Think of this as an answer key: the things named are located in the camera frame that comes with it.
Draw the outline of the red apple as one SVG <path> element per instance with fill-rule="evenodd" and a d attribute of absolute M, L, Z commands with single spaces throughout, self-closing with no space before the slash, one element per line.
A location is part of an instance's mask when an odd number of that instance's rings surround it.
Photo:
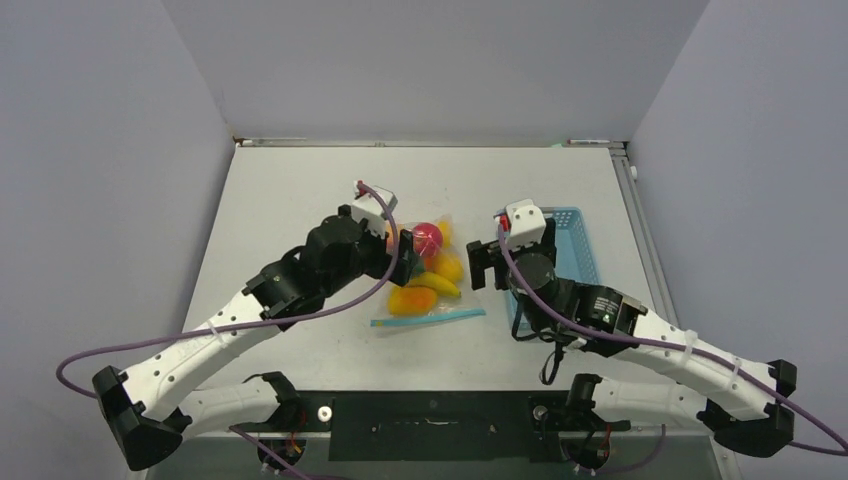
<path fill-rule="evenodd" d="M 413 249 L 422 258 L 430 258 L 437 255 L 443 247 L 443 234 L 441 229 L 432 223 L 421 222 L 416 224 L 412 230 Z"/>

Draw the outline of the yellow lemon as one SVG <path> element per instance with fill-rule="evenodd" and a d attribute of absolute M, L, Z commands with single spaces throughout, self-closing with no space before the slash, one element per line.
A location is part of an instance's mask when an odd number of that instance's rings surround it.
<path fill-rule="evenodd" d="M 458 284 L 464 278 L 462 262 L 457 254 L 442 252 L 433 258 L 432 271 L 441 277 Z"/>

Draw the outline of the clear zip top bag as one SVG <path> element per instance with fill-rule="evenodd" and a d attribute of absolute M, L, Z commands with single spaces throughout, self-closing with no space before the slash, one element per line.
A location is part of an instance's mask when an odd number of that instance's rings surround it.
<path fill-rule="evenodd" d="M 380 308 L 370 320 L 371 327 L 412 327 L 485 314 L 471 288 L 451 215 L 400 224 L 398 231 L 412 235 L 417 263 L 405 286 L 387 287 Z"/>

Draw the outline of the yellow banana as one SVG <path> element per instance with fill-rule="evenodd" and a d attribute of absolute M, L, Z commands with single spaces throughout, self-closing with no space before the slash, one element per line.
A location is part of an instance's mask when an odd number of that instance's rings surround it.
<path fill-rule="evenodd" d="M 459 298 L 461 296 L 461 290 L 456 284 L 433 272 L 423 273 L 411 282 L 408 281 L 406 286 L 426 287 L 444 297 Z"/>

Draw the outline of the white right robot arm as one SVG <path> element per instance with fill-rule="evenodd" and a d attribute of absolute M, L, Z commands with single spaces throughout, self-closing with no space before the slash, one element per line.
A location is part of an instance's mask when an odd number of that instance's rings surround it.
<path fill-rule="evenodd" d="M 618 290 L 557 276 L 554 230 L 551 219 L 535 223 L 533 241 L 512 250 L 498 240 L 468 243 L 473 289 L 485 287 L 493 270 L 496 289 L 516 301 L 515 318 L 531 326 L 525 338 L 553 344 L 555 362 L 577 350 L 669 380 L 651 385 L 577 374 L 563 417 L 587 431 L 627 422 L 699 429 L 755 458 L 771 457 L 793 441 L 794 414 L 785 400 L 796 388 L 795 365 L 735 356 Z"/>

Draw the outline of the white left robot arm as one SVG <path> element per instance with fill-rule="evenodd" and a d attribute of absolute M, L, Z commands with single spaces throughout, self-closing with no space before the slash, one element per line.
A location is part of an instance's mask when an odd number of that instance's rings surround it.
<path fill-rule="evenodd" d="M 342 205 L 313 228 L 304 244 L 263 267 L 207 322 L 208 332 L 190 332 L 148 360 L 120 370 L 107 366 L 92 379 L 101 413 L 128 467 L 150 468 L 186 440 L 233 425 L 274 430 L 298 427 L 304 420 L 300 396 L 275 371 L 254 374 L 242 383 L 199 386 L 252 347 L 290 329 L 297 317 L 323 309 L 325 301 L 366 275 L 403 286 L 419 256 L 411 232 L 387 231 L 380 215 L 365 217 Z"/>

